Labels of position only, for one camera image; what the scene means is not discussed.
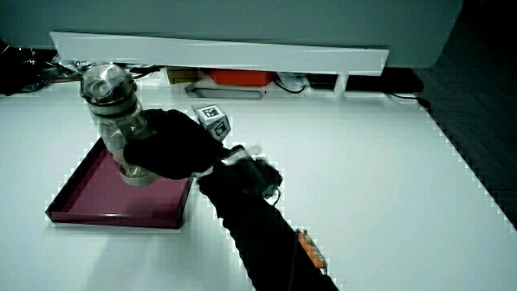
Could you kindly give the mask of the person's right hand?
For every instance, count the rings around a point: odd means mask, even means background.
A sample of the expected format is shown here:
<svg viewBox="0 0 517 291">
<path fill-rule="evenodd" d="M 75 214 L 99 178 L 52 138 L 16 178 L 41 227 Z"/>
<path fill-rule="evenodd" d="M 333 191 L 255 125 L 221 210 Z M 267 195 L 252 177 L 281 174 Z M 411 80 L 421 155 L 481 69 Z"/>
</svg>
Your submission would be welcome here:
<svg viewBox="0 0 517 291">
<path fill-rule="evenodd" d="M 184 179 L 205 172 L 230 152 L 176 109 L 148 109 L 143 116 L 153 135 L 126 144 L 123 155 L 130 164 L 168 179 Z"/>
</svg>

